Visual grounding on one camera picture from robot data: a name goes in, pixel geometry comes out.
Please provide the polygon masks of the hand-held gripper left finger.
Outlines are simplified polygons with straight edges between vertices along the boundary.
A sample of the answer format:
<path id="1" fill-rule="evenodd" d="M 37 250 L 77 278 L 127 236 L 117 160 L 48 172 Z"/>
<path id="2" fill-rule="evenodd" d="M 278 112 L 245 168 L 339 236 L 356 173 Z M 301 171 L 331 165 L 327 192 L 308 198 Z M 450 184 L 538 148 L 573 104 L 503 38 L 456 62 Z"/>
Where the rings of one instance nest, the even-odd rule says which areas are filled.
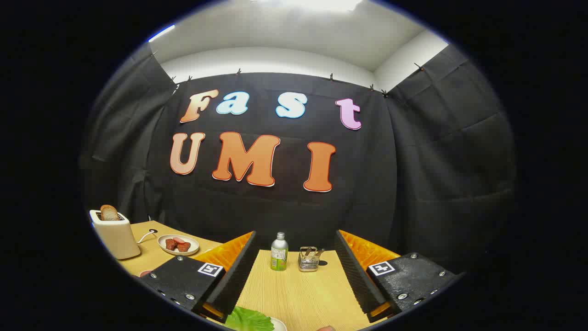
<path id="1" fill-rule="evenodd" d="M 140 279 L 165 299 L 225 323 L 237 305 L 258 255 L 250 231 L 198 257 L 174 257 Z"/>

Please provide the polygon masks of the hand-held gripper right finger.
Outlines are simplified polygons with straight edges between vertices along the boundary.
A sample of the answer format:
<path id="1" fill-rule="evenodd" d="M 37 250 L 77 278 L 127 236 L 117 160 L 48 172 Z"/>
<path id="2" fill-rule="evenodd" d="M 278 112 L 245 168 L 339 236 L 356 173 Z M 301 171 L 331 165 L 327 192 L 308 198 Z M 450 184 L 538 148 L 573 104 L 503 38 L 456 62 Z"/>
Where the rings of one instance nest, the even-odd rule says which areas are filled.
<path id="1" fill-rule="evenodd" d="M 334 244 L 357 303 L 370 323 L 426 302 L 462 276 L 420 253 L 400 255 L 344 230 L 336 231 Z"/>

